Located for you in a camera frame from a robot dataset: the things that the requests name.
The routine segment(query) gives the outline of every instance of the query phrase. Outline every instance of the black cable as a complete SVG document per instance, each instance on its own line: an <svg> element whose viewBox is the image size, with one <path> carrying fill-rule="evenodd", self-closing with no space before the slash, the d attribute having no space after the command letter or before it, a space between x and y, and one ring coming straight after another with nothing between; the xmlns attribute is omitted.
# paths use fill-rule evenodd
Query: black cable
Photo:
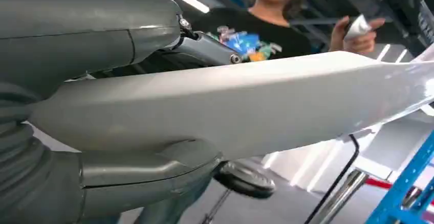
<svg viewBox="0 0 434 224"><path fill-rule="evenodd" d="M353 134L350 135L350 138L351 138L351 141L353 142L354 147L355 147L353 156L351 156L350 160L345 165L344 169L341 171L341 173L338 175L338 177L335 179L333 184L330 186L330 188L325 193L324 197L322 197L322 199L319 201L318 205L314 208L312 213L309 215L308 219L305 221L305 224L309 224L312 221L313 217L318 213L318 211L321 209L321 207L324 205L324 203L330 197L330 195L332 195L332 192L335 190L336 186L339 184L339 182L342 180L342 178L348 172L348 170L350 169L352 164L355 162L357 157L359 157L360 145L357 142L357 139L354 137Z"/></svg>

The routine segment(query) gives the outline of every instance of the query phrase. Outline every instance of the blue metal frame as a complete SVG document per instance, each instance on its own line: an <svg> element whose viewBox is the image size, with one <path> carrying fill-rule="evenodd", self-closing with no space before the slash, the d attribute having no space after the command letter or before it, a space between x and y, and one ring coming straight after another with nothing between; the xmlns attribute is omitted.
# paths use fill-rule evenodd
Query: blue metal frame
<svg viewBox="0 0 434 224"><path fill-rule="evenodd" d="M411 224L426 224L420 217L434 199L434 177L409 210L402 210L401 205L407 192L433 158L434 131L373 211L366 224L394 224L397 220Z"/></svg>

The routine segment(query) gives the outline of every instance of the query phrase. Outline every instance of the graphic print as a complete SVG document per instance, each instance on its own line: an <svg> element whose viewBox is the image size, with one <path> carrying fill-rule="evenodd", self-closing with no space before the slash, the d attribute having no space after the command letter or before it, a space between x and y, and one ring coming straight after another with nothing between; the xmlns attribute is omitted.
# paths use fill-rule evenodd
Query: graphic print
<svg viewBox="0 0 434 224"><path fill-rule="evenodd" d="M281 46L261 41L257 34L250 34L245 31L236 32L235 29L230 29L227 26L220 26L217 32L220 34L219 36L212 33L208 33L208 35L237 51L242 55L243 60L268 60L273 54L282 52Z"/></svg>

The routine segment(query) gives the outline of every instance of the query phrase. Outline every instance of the hand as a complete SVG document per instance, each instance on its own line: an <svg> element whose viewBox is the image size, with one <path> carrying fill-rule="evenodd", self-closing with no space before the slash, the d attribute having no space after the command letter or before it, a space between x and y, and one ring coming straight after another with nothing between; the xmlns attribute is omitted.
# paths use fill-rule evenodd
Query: hand
<svg viewBox="0 0 434 224"><path fill-rule="evenodd" d="M332 39L330 41L329 51L348 51L353 53L370 53L375 48L375 38L377 33L374 31L381 27L385 19L378 18L372 20L369 25L372 27L372 31L368 32L363 36L356 37L346 42L344 48L343 38L345 37L345 28L349 24L350 18L348 16L344 17L338 23L336 23L335 28L332 32Z"/></svg>

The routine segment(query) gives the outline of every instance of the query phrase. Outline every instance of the gray plastic housing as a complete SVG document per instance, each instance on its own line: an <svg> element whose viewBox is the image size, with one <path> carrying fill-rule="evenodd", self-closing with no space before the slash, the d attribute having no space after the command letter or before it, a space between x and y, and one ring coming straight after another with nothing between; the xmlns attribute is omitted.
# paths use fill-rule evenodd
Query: gray plastic housing
<svg viewBox="0 0 434 224"><path fill-rule="evenodd" d="M195 32L197 39L184 37L182 43L171 53L178 53L175 59L192 61L205 66L218 66L241 63L241 56L233 49L221 44L203 32Z"/></svg>
<svg viewBox="0 0 434 224"><path fill-rule="evenodd" d="M209 180L221 156L205 141L53 152L23 123L65 80L176 41L179 14L172 0L0 0L0 223L75 223L177 198Z"/></svg>
<svg viewBox="0 0 434 224"><path fill-rule="evenodd" d="M41 98L65 79L141 61L180 37L172 0L0 0L0 12L8 70L0 81Z"/></svg>

